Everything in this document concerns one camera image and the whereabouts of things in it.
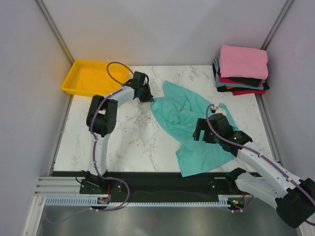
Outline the teal t shirt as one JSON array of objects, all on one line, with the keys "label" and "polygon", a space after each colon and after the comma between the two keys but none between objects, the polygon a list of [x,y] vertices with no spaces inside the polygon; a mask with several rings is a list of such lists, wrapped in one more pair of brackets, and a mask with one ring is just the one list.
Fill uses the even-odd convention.
[{"label": "teal t shirt", "polygon": [[169,81],[163,82],[162,88],[164,95],[151,103],[151,111],[163,130],[181,144],[176,157],[182,176],[208,172],[233,160],[220,145],[193,139],[197,120],[205,118],[210,102]]}]

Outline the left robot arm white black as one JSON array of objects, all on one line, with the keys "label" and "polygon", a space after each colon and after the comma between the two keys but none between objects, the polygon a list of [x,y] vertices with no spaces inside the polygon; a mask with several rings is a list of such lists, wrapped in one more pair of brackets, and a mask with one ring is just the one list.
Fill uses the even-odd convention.
[{"label": "left robot arm white black", "polygon": [[92,160],[81,181],[80,194],[104,194],[107,191],[110,185],[110,178],[106,176],[108,142],[116,126],[118,108],[136,98],[142,103],[154,100],[148,75],[138,71],[118,90],[93,96],[86,119],[92,136]]}]

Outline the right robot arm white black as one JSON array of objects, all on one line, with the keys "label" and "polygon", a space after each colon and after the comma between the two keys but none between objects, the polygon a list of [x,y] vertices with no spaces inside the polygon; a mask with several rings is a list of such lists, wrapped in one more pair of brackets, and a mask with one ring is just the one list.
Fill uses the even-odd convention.
[{"label": "right robot arm white black", "polygon": [[237,168],[230,172],[225,187],[230,193],[249,193],[274,208],[290,227],[298,228],[315,212],[315,182],[292,174],[276,161],[264,156],[252,138],[233,130],[222,113],[198,118],[195,141],[218,144],[226,152],[250,165],[260,175],[254,177]]}]

